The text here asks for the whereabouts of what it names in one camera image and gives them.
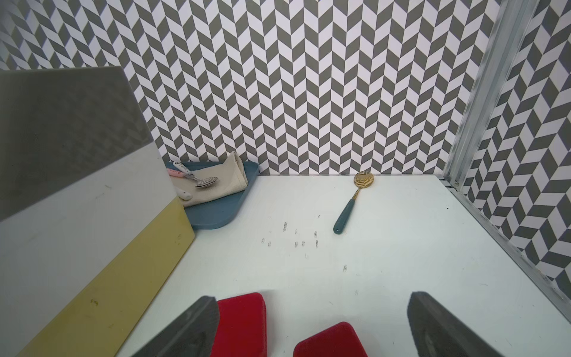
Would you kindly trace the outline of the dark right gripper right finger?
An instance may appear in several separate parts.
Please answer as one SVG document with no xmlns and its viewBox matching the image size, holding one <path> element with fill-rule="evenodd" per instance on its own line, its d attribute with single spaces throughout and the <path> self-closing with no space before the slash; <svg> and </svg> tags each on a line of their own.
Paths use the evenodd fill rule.
<svg viewBox="0 0 571 357">
<path fill-rule="evenodd" d="M 419 356 L 502 356 L 427 292 L 411 294 L 407 317 Z"/>
</svg>

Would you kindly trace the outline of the red brooch box two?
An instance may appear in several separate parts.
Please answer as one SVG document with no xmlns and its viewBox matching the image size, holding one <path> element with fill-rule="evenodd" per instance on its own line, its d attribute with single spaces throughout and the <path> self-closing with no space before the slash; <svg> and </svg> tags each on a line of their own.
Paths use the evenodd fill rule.
<svg viewBox="0 0 571 357">
<path fill-rule="evenodd" d="M 352 325 L 343 321 L 299 342 L 293 357 L 302 356 L 367 357 L 367 353 Z"/>
</svg>

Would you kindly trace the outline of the red brooch box one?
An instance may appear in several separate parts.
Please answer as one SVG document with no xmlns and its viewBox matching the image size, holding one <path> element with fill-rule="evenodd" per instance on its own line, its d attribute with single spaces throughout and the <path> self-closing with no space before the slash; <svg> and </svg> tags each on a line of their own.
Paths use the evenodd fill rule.
<svg viewBox="0 0 571 357">
<path fill-rule="evenodd" d="M 258 292 L 217 302 L 219 325 L 211 357 L 267 356 L 266 302 Z"/>
</svg>

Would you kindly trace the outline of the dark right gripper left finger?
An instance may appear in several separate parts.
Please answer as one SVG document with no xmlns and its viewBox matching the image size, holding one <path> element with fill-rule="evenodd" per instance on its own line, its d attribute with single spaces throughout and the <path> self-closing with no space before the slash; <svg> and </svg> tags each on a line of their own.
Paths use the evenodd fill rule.
<svg viewBox="0 0 571 357">
<path fill-rule="evenodd" d="M 219 321 L 215 297 L 202 296 L 133 356 L 209 357 Z"/>
</svg>

